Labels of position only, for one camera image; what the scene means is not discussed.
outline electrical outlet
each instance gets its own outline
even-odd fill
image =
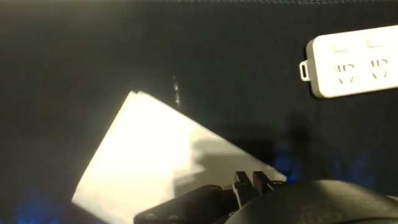
[[[306,48],[301,79],[318,98],[398,87],[398,26],[321,35]]]

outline dark fabric background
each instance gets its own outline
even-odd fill
[[[398,195],[398,90],[317,100],[298,67],[318,35],[396,24],[396,1],[0,2],[0,222],[95,222],[69,201],[130,90],[299,181]]]

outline paper sheet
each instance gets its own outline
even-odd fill
[[[152,96],[131,92],[81,178],[72,202],[110,224],[234,173],[285,177]]]

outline black plastic part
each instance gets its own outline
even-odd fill
[[[245,172],[236,172],[235,181],[236,183],[233,184],[233,189],[239,208],[243,207],[255,197],[260,196],[260,193],[253,187]]]
[[[334,180],[288,185],[239,209],[226,224],[337,224],[398,221],[398,202]]]
[[[252,186],[252,183],[244,171],[235,172],[235,182],[245,183]]]
[[[237,209],[232,190],[206,185],[136,215],[134,224],[213,223]]]
[[[275,184],[261,171],[253,172],[253,186],[260,194],[271,192],[275,189]]]

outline power strip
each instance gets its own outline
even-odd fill
[[[318,98],[398,87],[398,26],[321,35],[306,51],[301,79]]]

